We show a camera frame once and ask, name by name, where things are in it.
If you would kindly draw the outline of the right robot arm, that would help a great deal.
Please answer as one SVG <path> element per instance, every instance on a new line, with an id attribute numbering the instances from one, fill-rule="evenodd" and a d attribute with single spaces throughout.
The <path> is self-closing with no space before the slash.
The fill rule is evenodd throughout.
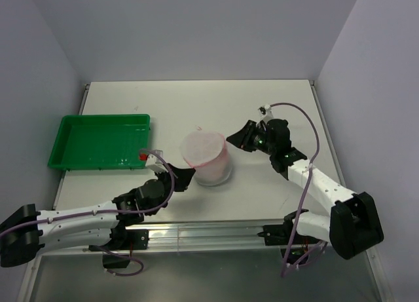
<path id="1" fill-rule="evenodd" d="M 313 166 L 293 147 L 286 120 L 248 121 L 227 141 L 243 151 L 266 153 L 277 173 L 300 186 L 326 210 L 324 216 L 305 209 L 285 216 L 283 235 L 289 242 L 310 236 L 330 243 L 340 257 L 351 259 L 384 240 L 373 197 L 341 186 Z"/>

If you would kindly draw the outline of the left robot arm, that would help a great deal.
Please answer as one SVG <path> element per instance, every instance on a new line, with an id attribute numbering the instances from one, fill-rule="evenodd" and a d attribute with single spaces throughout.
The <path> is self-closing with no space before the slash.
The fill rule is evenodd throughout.
<path id="1" fill-rule="evenodd" d="M 155 178 L 110 201 L 62 211 L 21 206 L 1 223 L 1 266 L 16 267 L 37 255 L 88 246 L 118 250 L 128 240 L 127 227 L 140 224 L 168 205 L 173 193 L 187 190 L 193 168 L 161 168 Z"/>

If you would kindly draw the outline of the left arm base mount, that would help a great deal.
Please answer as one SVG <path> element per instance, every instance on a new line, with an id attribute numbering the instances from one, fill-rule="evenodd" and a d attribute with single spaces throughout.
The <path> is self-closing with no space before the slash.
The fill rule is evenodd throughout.
<path id="1" fill-rule="evenodd" d="M 110 241 L 103 246 L 90 245 L 90 252 L 102 253 L 102 265 L 105 269 L 126 269 L 131 262 L 134 250 L 146 250 L 149 241 L 147 229 L 125 230 L 112 229 Z"/>

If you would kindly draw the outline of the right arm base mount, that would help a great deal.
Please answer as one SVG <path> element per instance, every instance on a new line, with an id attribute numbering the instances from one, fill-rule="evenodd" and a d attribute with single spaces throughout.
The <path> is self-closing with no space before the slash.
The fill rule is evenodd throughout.
<path id="1" fill-rule="evenodd" d="M 265 246 L 284 246 L 281 249 L 282 257 L 285 257 L 286 246 L 291 236 L 292 228 L 287 228 L 286 224 L 264 225 L 263 230 L 257 236 L 264 239 Z M 309 244 L 315 244 L 316 239 L 309 236 L 295 235 L 287 263 L 294 264 L 301 256 L 308 251 Z"/>

